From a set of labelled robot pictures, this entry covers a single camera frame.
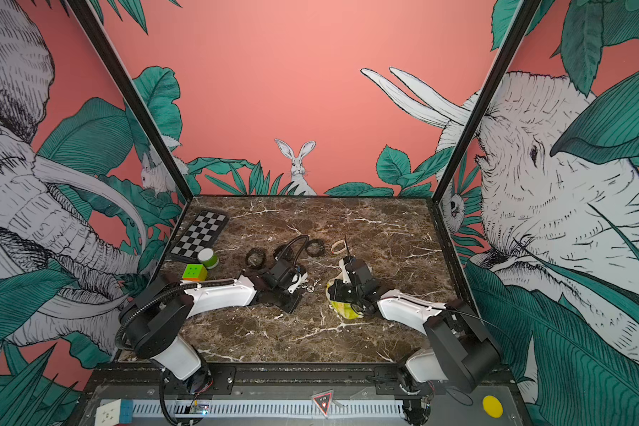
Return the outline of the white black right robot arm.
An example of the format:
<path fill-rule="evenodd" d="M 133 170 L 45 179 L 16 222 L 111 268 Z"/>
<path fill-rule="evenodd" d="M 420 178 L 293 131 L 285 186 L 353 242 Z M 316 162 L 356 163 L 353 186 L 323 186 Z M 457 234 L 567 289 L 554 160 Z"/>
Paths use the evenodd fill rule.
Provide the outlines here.
<path fill-rule="evenodd" d="M 389 289 L 353 256 L 339 262 L 341 274 L 328 286 L 331 303 L 346 305 L 360 318 L 379 318 L 411 328 L 429 341 L 399 364 L 397 380 L 407 394 L 425 384 L 442 383 L 472 392 L 502 360 L 502 349 L 461 299 L 434 303 Z"/>

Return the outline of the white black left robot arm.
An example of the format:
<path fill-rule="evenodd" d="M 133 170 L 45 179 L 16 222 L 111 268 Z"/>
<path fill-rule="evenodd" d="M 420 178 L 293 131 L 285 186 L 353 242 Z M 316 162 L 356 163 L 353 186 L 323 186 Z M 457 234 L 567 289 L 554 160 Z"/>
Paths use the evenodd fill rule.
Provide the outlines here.
<path fill-rule="evenodd" d="M 151 360 L 182 383 L 201 389 L 211 382 L 207 362 L 181 337 L 187 320 L 231 307 L 271 305 L 291 313 L 307 281 L 304 266 L 279 259 L 272 267 L 244 270 L 236 278 L 209 282 L 152 282 L 119 315 L 115 345 Z"/>

